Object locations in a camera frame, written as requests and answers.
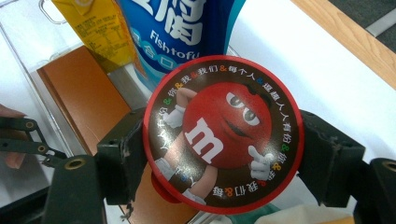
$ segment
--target yellow package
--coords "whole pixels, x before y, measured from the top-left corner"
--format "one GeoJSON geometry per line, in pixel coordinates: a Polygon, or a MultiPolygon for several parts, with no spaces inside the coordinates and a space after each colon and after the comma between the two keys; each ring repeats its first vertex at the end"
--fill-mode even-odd
{"type": "Polygon", "coordinates": [[[107,72],[130,63],[132,39],[115,0],[52,0],[107,72]]]}

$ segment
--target character's eye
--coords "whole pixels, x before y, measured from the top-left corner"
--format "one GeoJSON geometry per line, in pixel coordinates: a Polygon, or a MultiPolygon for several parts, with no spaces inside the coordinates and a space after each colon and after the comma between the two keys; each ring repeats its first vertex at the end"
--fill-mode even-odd
{"type": "Polygon", "coordinates": [[[253,113],[249,108],[244,109],[244,120],[251,126],[256,126],[260,123],[259,119],[257,118],[256,114],[253,113]]]}
{"type": "Polygon", "coordinates": [[[245,106],[244,103],[242,103],[241,100],[239,100],[238,97],[236,97],[234,94],[228,92],[226,96],[228,104],[230,104],[232,107],[235,108],[241,108],[242,106],[245,106]]]}

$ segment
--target blue label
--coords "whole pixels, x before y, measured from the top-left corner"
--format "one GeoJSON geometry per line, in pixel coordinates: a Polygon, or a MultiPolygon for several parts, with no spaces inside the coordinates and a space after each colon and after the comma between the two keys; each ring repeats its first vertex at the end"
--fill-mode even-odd
{"type": "MultiPolygon", "coordinates": [[[[244,3],[245,0],[119,0],[148,79],[161,79],[201,56],[224,54],[244,3]]],[[[159,80],[151,81],[156,86],[159,80]]]]}

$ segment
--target round lid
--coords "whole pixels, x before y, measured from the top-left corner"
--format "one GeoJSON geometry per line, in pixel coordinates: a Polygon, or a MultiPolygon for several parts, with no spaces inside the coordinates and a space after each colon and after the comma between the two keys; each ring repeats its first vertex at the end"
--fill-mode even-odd
{"type": "Polygon", "coordinates": [[[153,175],[173,197],[216,214],[271,202],[303,155],[297,104],[265,68],[233,56],[207,56],[163,78],[144,117],[153,175]]]}

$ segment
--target character's white glove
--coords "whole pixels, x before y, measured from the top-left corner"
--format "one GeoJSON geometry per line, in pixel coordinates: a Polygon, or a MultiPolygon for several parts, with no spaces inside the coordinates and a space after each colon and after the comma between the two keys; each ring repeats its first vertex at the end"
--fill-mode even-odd
{"type": "Polygon", "coordinates": [[[253,161],[250,163],[250,176],[259,180],[267,180],[270,175],[271,162],[274,160],[274,155],[268,153],[263,156],[254,146],[248,147],[248,154],[253,157],[253,161]]]}
{"type": "Polygon", "coordinates": [[[175,105],[175,109],[170,113],[163,114],[163,121],[166,122],[171,128],[176,128],[181,126],[181,122],[183,121],[184,111],[186,108],[183,108],[179,105],[175,105]]]}

